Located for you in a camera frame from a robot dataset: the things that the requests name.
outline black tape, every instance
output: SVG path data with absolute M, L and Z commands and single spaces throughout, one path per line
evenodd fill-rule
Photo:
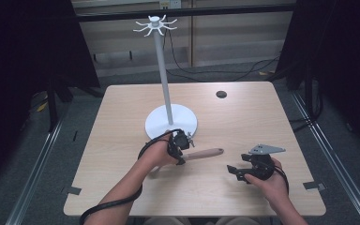
M 305 187 L 306 190 L 311 190 L 316 188 L 319 191 L 321 191 L 326 189 L 326 185 L 324 183 L 318 183 L 315 181 L 303 183 L 303 186 Z
M 77 188 L 77 187 L 63 187 L 61 192 L 65 194 L 80 195 L 81 190 L 82 190 L 81 188 Z

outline person's left hand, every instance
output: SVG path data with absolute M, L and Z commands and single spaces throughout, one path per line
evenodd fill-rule
M 160 138 L 162 141 L 158 141 L 148 147 L 145 150 L 144 154 L 142 154 L 141 159 L 147 160 L 154 167 L 162 167 L 170 164 L 176 164 L 178 160 L 174 157 L 171 157 L 167 151 L 168 140 L 170 137 L 171 134 L 167 134 Z

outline white hook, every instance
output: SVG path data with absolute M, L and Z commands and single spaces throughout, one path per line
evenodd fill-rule
M 174 30 L 174 29 L 177 29 L 177 27 L 169 27 L 169 26 L 166 26 L 164 24 L 172 24 L 174 22 L 177 21 L 177 19 L 175 19 L 174 21 L 172 22 L 163 22 L 165 19 L 166 19 L 166 15 L 163 15 L 162 19 L 159 19 L 159 17 L 157 16 L 148 16 L 148 19 L 150 20 L 150 23 L 140 23 L 140 22 L 136 22 L 136 24 L 138 25 L 145 25 L 145 27 L 141 30 L 133 30 L 135 32 L 141 32 L 147 28 L 150 29 L 150 31 L 148 32 L 148 34 L 145 35 L 145 37 L 149 36 L 151 34 L 151 32 L 153 30 L 157 30 L 162 36 L 162 31 L 160 31 L 160 28 L 166 28 L 166 29 L 169 29 L 169 30 Z

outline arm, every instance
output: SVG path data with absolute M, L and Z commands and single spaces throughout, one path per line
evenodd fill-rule
M 162 140 L 168 141 L 166 135 Z M 135 162 L 129 172 L 116 184 L 99 204 L 125 199 L 137 192 L 144 178 L 156 166 L 175 164 L 177 160 L 167 153 L 168 143 L 159 141 L 151 145 L 142 157 Z M 90 215 L 84 224 L 125 224 L 133 202 L 97 211 Z
M 281 164 L 275 158 L 272 158 L 275 165 L 279 168 Z M 263 195 L 270 203 L 271 208 L 277 213 L 279 219 L 285 225 L 303 225 L 306 221 L 300 216 L 289 199 L 288 190 L 285 181 L 277 172 L 268 179 L 261 180 L 253 175 L 246 174 L 245 178 L 253 185 L 262 190 Z

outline forearm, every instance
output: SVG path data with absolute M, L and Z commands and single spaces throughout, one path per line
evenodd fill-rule
M 146 159 L 136 161 L 129 172 L 104 196 L 99 204 L 125 199 L 140 188 L 154 166 Z M 92 214 L 85 224 L 125 224 L 133 202 L 104 209 Z
M 276 211 L 279 219 L 284 225 L 304 225 L 306 221 L 294 208 L 289 198 L 270 202 L 271 208 Z

